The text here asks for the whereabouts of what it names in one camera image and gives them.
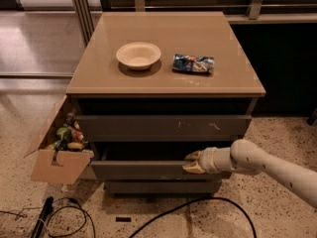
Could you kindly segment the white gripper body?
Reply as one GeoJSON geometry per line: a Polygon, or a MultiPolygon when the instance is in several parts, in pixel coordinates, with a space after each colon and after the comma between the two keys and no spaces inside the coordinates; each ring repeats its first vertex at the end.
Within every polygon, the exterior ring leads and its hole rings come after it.
{"type": "Polygon", "coordinates": [[[199,165],[207,174],[218,174],[219,171],[215,166],[214,157],[216,148],[206,148],[200,152],[199,165]]]}

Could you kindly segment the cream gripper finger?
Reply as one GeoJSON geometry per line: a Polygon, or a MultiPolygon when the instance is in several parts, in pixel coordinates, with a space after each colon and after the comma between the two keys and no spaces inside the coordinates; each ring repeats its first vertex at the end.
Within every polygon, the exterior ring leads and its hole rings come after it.
{"type": "Polygon", "coordinates": [[[201,152],[200,151],[195,151],[189,155],[187,155],[184,159],[186,161],[197,161],[200,158],[201,152]]]}
{"type": "Polygon", "coordinates": [[[182,168],[190,174],[202,175],[205,173],[205,170],[199,165],[197,161],[184,165],[182,168]]]}

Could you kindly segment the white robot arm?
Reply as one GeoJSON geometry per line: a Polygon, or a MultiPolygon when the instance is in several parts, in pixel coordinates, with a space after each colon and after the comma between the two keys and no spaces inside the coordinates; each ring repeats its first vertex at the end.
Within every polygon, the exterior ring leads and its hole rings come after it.
{"type": "Polygon", "coordinates": [[[230,172],[253,176],[263,172],[317,208],[317,173],[273,156],[249,140],[237,140],[228,148],[195,151],[185,161],[182,168],[197,175],[230,172]]]}

